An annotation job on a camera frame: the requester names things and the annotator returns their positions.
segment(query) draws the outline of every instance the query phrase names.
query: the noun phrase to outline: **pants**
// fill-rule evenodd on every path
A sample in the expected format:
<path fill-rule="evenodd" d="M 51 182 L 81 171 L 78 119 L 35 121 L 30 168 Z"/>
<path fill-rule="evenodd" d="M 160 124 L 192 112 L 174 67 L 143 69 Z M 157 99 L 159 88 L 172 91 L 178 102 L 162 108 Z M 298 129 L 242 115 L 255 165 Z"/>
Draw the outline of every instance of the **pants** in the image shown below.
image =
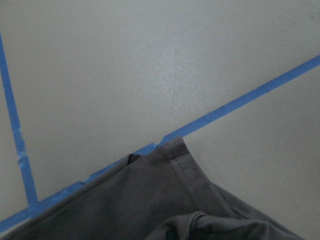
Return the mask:
<path fill-rule="evenodd" d="M 301 239 L 209 181 L 178 137 L 130 154 L 2 240 Z"/>

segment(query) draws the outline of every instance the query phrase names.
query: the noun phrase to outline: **garment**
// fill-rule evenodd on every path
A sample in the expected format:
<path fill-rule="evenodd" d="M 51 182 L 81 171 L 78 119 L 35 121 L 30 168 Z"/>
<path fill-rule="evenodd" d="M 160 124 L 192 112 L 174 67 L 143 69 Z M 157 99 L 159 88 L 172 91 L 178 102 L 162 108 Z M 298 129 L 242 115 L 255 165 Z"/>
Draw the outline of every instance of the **garment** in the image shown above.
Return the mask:
<path fill-rule="evenodd" d="M 209 181 L 178 137 L 130 154 L 2 240 L 298 240 Z"/>

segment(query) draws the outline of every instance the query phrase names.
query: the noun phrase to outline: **floor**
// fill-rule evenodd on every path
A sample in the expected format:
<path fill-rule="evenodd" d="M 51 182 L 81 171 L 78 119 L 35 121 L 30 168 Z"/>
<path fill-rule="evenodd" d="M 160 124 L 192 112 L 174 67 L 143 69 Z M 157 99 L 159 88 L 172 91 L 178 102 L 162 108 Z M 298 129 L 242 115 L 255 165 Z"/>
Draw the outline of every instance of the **floor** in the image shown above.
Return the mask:
<path fill-rule="evenodd" d="M 318 56 L 319 13 L 318 0 L 1 1 L 39 201 Z M 319 78 L 316 67 L 184 138 L 212 181 L 310 240 Z M 5 102 L 1 89 L 0 221 L 28 207 Z"/>

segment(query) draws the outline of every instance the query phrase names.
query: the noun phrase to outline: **gray surface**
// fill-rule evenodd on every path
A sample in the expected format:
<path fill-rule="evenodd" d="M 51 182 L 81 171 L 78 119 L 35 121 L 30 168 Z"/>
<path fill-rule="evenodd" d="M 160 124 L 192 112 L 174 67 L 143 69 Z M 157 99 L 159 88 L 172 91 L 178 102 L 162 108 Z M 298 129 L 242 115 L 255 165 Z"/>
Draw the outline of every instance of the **gray surface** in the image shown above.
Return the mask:
<path fill-rule="evenodd" d="M 184 138 L 216 184 L 320 236 L 320 67 Z"/>
<path fill-rule="evenodd" d="M 28 206 L 0 76 L 0 221 Z"/>
<path fill-rule="evenodd" d="M 319 10 L 317 0 L 1 1 L 39 198 L 320 54 Z"/>

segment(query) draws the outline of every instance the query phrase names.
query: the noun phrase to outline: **dark gray fabric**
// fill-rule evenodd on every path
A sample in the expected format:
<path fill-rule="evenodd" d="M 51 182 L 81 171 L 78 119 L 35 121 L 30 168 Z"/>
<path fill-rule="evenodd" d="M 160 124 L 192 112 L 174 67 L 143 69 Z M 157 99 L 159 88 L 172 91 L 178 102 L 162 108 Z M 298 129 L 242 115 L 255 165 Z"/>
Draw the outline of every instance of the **dark gray fabric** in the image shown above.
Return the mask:
<path fill-rule="evenodd" d="M 131 154 L 2 240 L 301 239 L 211 183 L 181 137 Z"/>

